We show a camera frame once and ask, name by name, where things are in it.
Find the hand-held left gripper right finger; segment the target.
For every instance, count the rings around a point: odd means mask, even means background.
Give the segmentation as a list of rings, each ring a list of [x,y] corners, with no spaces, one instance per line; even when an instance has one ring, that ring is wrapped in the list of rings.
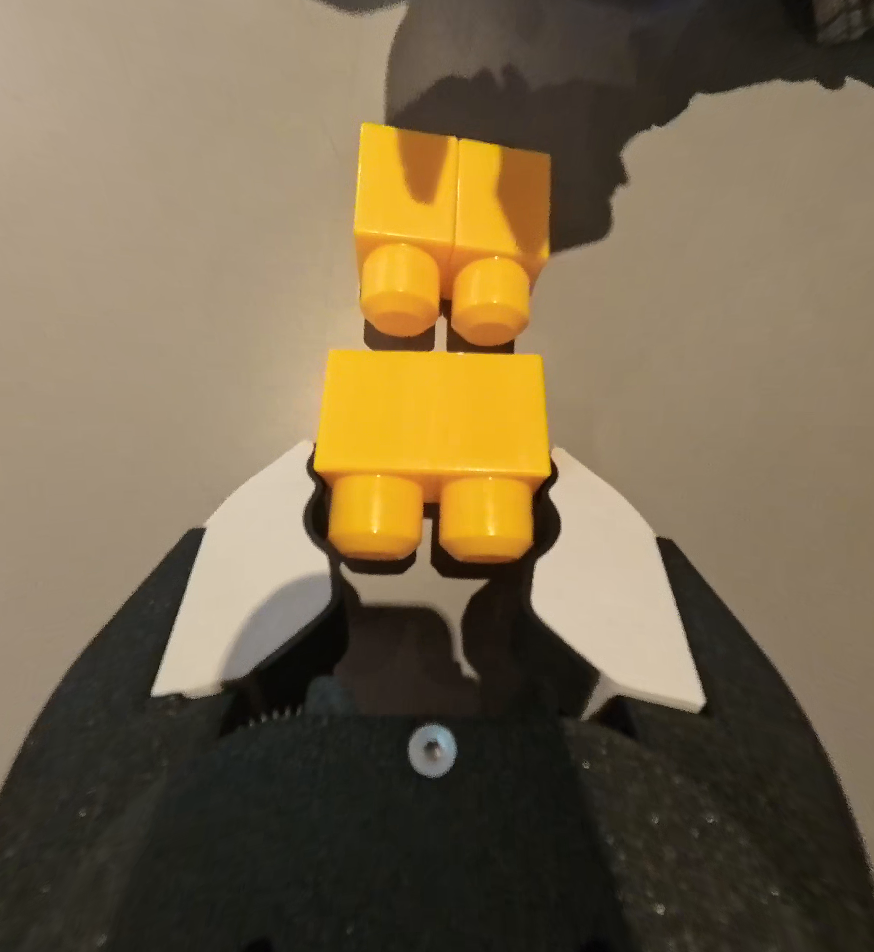
[[[705,687],[658,537],[566,449],[534,499],[537,541],[482,597],[482,689],[491,712],[543,701],[588,721],[618,698],[700,714]]]

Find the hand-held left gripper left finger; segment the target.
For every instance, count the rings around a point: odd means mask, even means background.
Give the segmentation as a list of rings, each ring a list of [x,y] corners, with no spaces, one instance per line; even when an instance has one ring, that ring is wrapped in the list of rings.
[[[150,694],[217,696],[253,678],[303,699],[348,647],[336,562],[314,528],[323,485],[303,440],[208,517]]]

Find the yellow two-stud mega block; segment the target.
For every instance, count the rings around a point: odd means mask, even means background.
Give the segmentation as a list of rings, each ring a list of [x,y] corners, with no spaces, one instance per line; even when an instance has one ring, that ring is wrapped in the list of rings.
[[[514,562],[552,470],[543,357],[332,350],[314,469],[346,559],[411,557],[436,505],[453,559]]]

